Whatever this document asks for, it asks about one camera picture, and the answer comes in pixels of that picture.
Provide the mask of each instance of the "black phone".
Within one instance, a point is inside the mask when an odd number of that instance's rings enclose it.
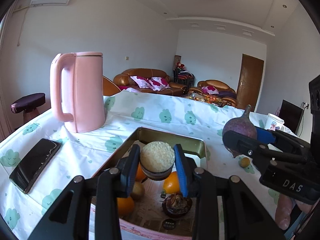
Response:
[[[18,163],[9,179],[18,189],[27,194],[60,146],[59,142],[41,139]]]

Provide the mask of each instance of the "kettle handle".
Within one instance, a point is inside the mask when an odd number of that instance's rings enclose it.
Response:
[[[74,120],[71,113],[64,113],[61,104],[61,72],[65,65],[62,61],[68,57],[75,57],[74,53],[58,54],[51,63],[50,68],[50,98],[52,114],[61,122],[71,122]]]

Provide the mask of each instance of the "kettle lid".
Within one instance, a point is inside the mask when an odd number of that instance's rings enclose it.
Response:
[[[96,51],[85,51],[85,52],[76,52],[76,57],[78,56],[102,56],[102,52]]]

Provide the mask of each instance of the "white lettering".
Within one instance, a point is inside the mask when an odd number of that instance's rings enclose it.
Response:
[[[300,186],[298,187],[298,189],[296,190],[296,192],[300,192],[300,190],[301,190],[302,187],[303,187],[303,185],[300,185]]]
[[[284,184],[282,185],[282,187],[286,187],[286,186],[288,186],[288,185],[289,185],[289,183],[290,183],[290,180],[286,179],[286,180],[285,180],[285,182],[284,182]]]
[[[293,183],[293,184],[291,185],[291,187],[289,187],[289,189],[294,190],[295,185],[296,185],[296,183]]]

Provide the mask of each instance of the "human hand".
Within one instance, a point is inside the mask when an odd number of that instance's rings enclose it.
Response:
[[[318,202],[319,200],[314,205],[308,205],[296,200],[299,209],[305,214],[311,212]],[[276,209],[275,222],[282,230],[286,230],[290,225],[290,214],[293,207],[294,205],[291,198],[286,195],[280,194],[278,206]]]

